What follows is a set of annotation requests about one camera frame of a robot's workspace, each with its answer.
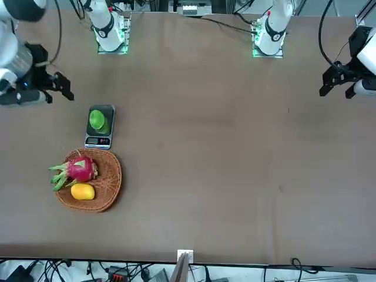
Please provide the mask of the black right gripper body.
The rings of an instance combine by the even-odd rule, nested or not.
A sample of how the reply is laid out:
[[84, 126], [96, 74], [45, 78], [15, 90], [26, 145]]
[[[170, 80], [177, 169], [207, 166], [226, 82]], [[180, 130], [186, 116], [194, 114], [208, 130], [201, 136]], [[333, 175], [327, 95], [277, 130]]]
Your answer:
[[47, 73], [46, 66], [37, 66], [37, 63], [46, 61], [47, 50], [40, 44], [26, 43], [26, 48], [31, 52], [32, 65], [23, 78], [17, 80], [17, 87], [22, 90], [37, 89], [41, 91], [55, 91], [55, 77]]

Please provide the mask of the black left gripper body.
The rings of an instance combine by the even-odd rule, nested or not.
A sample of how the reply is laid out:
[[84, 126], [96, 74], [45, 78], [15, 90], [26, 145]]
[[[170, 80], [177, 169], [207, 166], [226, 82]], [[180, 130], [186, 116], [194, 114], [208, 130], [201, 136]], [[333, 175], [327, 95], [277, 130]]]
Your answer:
[[357, 58], [368, 41], [368, 36], [372, 31], [371, 27], [358, 26], [348, 39], [351, 59], [346, 65], [337, 65], [340, 73], [344, 76], [362, 78], [371, 72]]

